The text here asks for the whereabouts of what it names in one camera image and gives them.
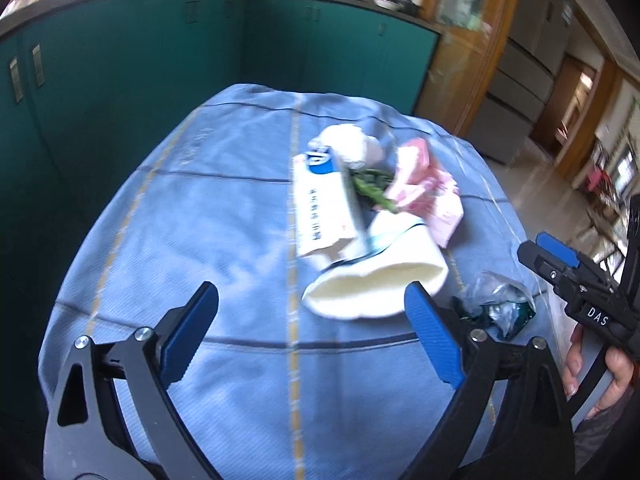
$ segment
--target refrigerator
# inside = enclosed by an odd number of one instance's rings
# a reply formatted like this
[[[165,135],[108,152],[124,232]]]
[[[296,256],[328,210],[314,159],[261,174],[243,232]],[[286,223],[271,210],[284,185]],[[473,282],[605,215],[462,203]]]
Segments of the refrigerator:
[[[509,164],[551,95],[573,20],[573,0],[518,0],[507,45],[466,140]]]

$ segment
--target pink object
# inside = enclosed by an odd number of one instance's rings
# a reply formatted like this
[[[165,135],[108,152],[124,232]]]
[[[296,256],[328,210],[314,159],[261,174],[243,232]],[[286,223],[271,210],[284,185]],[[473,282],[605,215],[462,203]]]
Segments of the pink object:
[[[593,171],[591,171],[587,180],[587,189],[593,192],[598,187],[598,184],[602,180],[603,176],[604,171],[602,171],[600,168],[593,168]]]
[[[456,181],[429,154],[427,141],[420,137],[398,148],[396,177],[385,196],[394,200],[400,211],[423,218],[440,247],[447,246],[462,219]]]

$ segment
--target white cloth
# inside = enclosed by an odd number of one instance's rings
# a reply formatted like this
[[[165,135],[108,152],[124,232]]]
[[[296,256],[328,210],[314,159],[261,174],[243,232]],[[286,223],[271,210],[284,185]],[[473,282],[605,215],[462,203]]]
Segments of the white cloth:
[[[369,227],[371,253],[322,273],[302,296],[323,317],[386,317],[404,310],[404,289],[414,281],[430,294],[449,269],[424,221],[410,213],[381,211]]]
[[[370,168],[385,156],[378,140],[366,135],[355,124],[332,124],[308,145],[311,149],[330,146],[352,170]]]

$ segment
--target cabinet door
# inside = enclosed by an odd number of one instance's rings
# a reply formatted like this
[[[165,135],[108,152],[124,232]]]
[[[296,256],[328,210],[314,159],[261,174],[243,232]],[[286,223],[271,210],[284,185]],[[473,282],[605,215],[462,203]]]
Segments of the cabinet door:
[[[191,109],[231,83],[219,67],[239,49],[230,54],[223,3],[95,0],[24,30],[42,134],[89,220]]]
[[[0,262],[25,290],[48,291],[50,308],[85,224],[28,108],[26,66],[20,57],[24,97],[16,103],[8,70],[16,54],[16,37],[0,43],[0,60],[6,67],[0,77]]]
[[[379,51],[367,72],[364,97],[410,114],[438,41],[432,30],[377,15]]]
[[[316,2],[302,91],[367,96],[367,72],[380,49],[378,16],[365,9]]]
[[[299,91],[311,13],[309,0],[249,0],[242,82]]]
[[[244,46],[244,20],[248,0],[224,0],[222,27],[223,34],[215,38],[220,49],[215,54],[214,62],[220,71],[220,84],[223,88],[231,86],[241,79],[242,50]]]
[[[9,65],[18,57],[23,97],[16,102]],[[0,43],[0,388],[2,428],[28,456],[42,446],[38,350],[62,279],[87,231],[69,200],[28,101],[26,64],[16,36]]]

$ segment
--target white box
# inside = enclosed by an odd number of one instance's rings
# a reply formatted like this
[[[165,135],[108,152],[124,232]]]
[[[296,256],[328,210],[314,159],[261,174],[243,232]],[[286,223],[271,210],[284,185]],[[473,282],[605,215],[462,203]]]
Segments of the white box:
[[[320,255],[319,267],[367,253],[348,171],[340,156],[326,147],[293,159],[298,256]]]

